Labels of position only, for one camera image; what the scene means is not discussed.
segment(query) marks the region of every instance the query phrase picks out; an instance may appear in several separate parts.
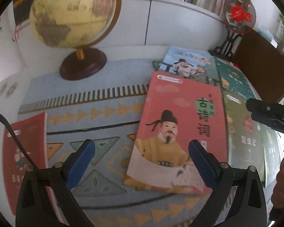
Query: globe base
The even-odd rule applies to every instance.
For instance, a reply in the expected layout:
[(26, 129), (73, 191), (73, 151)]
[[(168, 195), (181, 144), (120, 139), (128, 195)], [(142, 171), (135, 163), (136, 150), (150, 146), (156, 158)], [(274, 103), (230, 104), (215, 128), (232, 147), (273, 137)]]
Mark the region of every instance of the globe base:
[(104, 52), (95, 48), (85, 48), (85, 58), (79, 60), (76, 52), (68, 55), (60, 66), (60, 76), (66, 80), (80, 80), (99, 72), (106, 64)]

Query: screw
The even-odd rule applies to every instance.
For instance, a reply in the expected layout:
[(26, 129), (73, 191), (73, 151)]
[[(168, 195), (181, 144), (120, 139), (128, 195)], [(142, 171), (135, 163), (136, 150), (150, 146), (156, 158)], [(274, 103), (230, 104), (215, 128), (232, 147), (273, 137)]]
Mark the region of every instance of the screw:
[(250, 166), (249, 169), (250, 169), (252, 172), (255, 172), (255, 171), (257, 170), (254, 166)]
[(31, 172), (31, 171), (33, 170), (33, 168), (34, 168), (33, 166), (29, 166), (29, 167), (27, 168), (27, 171), (28, 171), (28, 172)]
[(60, 168), (62, 165), (63, 165), (63, 162), (61, 162), (61, 161), (58, 161), (58, 162), (55, 163), (56, 168)]
[(221, 164), (221, 167), (224, 168), (224, 169), (227, 169), (228, 168), (228, 164), (226, 162), (222, 162)]

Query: yellow globe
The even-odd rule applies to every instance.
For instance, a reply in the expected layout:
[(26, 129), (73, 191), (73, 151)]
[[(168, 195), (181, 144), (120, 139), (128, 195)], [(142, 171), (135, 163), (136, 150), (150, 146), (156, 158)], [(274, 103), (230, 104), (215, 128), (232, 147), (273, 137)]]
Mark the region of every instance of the yellow globe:
[(79, 48), (99, 39), (113, 21), (116, 0), (34, 0), (30, 25), (50, 47)]

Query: red flower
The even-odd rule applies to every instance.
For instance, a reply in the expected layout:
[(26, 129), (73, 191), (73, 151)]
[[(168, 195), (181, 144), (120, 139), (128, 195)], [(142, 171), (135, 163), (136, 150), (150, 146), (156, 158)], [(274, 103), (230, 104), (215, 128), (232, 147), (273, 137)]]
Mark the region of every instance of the red flower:
[(230, 17), (238, 23), (241, 23), (243, 20), (245, 20), (247, 22), (252, 21), (252, 15), (250, 13), (246, 12), (244, 10), (244, 8), (242, 8), (239, 5), (231, 6)]

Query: round fan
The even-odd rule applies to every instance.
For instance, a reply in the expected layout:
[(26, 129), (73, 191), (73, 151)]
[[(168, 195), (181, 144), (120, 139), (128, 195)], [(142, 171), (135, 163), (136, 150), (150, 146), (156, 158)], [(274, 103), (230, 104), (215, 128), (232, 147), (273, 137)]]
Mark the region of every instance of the round fan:
[(223, 22), (234, 32), (250, 32), (256, 23), (256, 11), (250, 0), (225, 0)]

